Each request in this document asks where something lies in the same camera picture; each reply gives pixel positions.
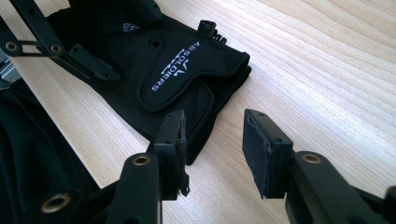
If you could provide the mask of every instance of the light wood surface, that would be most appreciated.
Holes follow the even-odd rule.
[[[65,0],[36,0],[45,15]],[[396,2],[157,1],[196,28],[215,21],[252,73],[220,112],[196,162],[191,193],[163,204],[164,223],[288,223],[283,200],[261,200],[241,146],[243,113],[269,115],[295,150],[326,156],[353,186],[383,197],[396,184]],[[31,39],[7,0],[0,13]],[[89,86],[44,58],[15,58],[21,75],[97,183],[117,180],[148,141]]]

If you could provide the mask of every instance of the black glove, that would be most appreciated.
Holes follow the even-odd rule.
[[[70,1],[48,17],[66,51],[81,45],[120,76],[92,76],[53,59],[96,90],[138,132],[153,140],[163,117],[187,117],[187,164],[210,135],[216,115],[250,72],[249,56],[163,14],[147,22],[127,1]]]

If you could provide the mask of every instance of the white logo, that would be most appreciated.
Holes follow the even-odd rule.
[[[124,23],[124,25],[123,25],[123,32],[124,33],[128,33],[128,32],[131,32],[131,31],[134,31],[134,30],[137,30],[137,29],[139,29],[139,27],[136,26],[135,24]]]
[[[158,80],[151,88],[152,91],[158,90],[161,85],[170,77],[177,77],[180,74],[187,72],[187,63],[189,62],[189,55],[197,47],[199,47],[199,42],[191,45],[188,49],[182,49],[166,67],[161,71],[161,78]]]

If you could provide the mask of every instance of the wooden table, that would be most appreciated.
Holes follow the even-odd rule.
[[[68,7],[36,2],[46,16]],[[288,223],[283,200],[260,199],[244,159],[245,108],[269,115],[295,150],[326,156],[351,185],[383,197],[396,184],[395,1],[158,3],[191,27],[215,21],[253,69],[187,168],[191,194],[163,204],[164,223]],[[18,38],[33,39],[7,0],[0,13]],[[146,150],[149,142],[96,92],[49,59],[12,62],[101,187]]]

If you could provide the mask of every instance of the black plastic part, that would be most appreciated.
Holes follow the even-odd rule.
[[[308,224],[313,223],[312,216],[306,206],[300,190],[297,188],[294,180],[290,179],[288,196],[285,201],[285,209],[288,214],[290,224]]]
[[[35,4],[35,1],[10,0],[10,2],[46,53],[50,57],[62,56],[64,54],[64,46],[58,36],[53,32],[43,13]]]
[[[382,214],[389,223],[396,223],[396,186],[388,189]]]
[[[22,44],[17,37],[12,34],[6,22],[0,16],[0,47],[2,51],[11,56],[16,57],[22,54]]]
[[[162,200],[176,200],[178,191],[183,195],[190,192],[188,176],[185,174],[186,146],[185,116],[182,110],[174,111],[163,120],[154,142],[154,152],[160,161],[163,177]]]
[[[106,223],[161,222],[157,157],[150,153],[135,154],[124,163]]]
[[[290,173],[313,223],[385,223],[318,153],[296,152]]]
[[[76,44],[69,50],[68,55],[80,63],[82,66],[92,72],[92,75],[98,79],[117,81],[121,80],[120,75],[114,72],[110,65],[93,57],[87,50],[82,46]]]
[[[163,14],[153,0],[124,0],[147,23],[161,21]]]
[[[216,33],[216,23],[213,21],[200,21],[198,36],[212,38]]]
[[[265,114],[245,110],[243,151],[261,196],[284,198],[293,142]]]
[[[82,193],[76,189],[60,189],[48,193],[35,202],[19,223],[82,223],[82,219],[77,219],[81,218],[78,209],[82,197]]]

